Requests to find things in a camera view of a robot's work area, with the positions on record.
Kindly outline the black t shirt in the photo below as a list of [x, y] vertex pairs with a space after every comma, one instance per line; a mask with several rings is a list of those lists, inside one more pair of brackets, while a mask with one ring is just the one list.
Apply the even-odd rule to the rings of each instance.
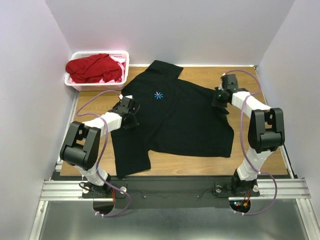
[[148, 152], [228, 158], [234, 131], [215, 91], [179, 78], [182, 67], [155, 60], [122, 90], [137, 101], [138, 125], [111, 132], [117, 177], [151, 168]]

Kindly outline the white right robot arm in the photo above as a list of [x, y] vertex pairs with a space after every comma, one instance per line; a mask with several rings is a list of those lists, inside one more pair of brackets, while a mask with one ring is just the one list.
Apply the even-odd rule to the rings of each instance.
[[240, 109], [240, 115], [249, 117], [247, 140], [249, 149], [243, 149], [244, 160], [235, 170], [230, 182], [217, 181], [214, 194], [218, 198], [242, 196], [259, 191], [257, 178], [267, 158], [285, 142], [283, 110], [272, 108], [238, 86], [234, 71], [221, 76], [221, 84], [215, 88], [212, 106], [223, 113], [227, 106]]

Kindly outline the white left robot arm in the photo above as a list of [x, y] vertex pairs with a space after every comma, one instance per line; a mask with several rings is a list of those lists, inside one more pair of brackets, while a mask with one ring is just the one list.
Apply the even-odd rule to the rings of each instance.
[[118, 129], [137, 127], [138, 109], [139, 104], [132, 95], [120, 95], [118, 105], [105, 114], [86, 122], [73, 121], [69, 125], [59, 157], [88, 180], [88, 183], [80, 184], [84, 194], [92, 193], [101, 198], [115, 195], [109, 183], [111, 176], [98, 163], [100, 139]]

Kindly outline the white plastic laundry basket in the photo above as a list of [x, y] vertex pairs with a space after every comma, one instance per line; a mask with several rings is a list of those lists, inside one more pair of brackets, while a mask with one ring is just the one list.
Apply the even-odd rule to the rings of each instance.
[[82, 59], [85, 57], [97, 55], [97, 54], [109, 54], [112, 58], [116, 59], [122, 64], [122, 77], [120, 81], [109, 81], [106, 83], [74, 83], [71, 81], [70, 74], [65, 73], [64, 84], [69, 87], [73, 87], [77, 91], [106, 91], [114, 90], [120, 91], [123, 89], [125, 83], [127, 82], [129, 74], [129, 62], [130, 55], [125, 50], [100, 50], [100, 51], [77, 51], [72, 54], [70, 60]]

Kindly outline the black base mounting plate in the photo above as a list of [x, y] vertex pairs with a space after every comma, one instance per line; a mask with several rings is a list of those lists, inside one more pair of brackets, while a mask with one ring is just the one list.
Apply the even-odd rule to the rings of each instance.
[[111, 182], [122, 192], [111, 193], [107, 197], [84, 194], [80, 184], [81, 200], [91, 202], [95, 210], [107, 212], [111, 209], [182, 209], [218, 208], [229, 209], [230, 201], [241, 201], [242, 196], [217, 197], [215, 182], [229, 183], [228, 177], [214, 176], [132, 176], [123, 179], [112, 178]]

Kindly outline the aluminium frame rail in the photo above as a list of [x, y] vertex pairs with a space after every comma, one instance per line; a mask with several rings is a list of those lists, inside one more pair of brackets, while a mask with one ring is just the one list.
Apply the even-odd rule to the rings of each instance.
[[[75, 116], [79, 97], [80, 93], [75, 93], [70, 107], [70, 114], [67, 119], [67, 127]], [[82, 200], [80, 196], [81, 190], [79, 186], [76, 186], [76, 180], [52, 180], [52, 177], [60, 176], [62, 165], [63, 161], [58, 153], [51, 177], [48, 180], [44, 180], [42, 184], [35, 217], [28, 238], [29, 240], [40, 239], [49, 202]]]

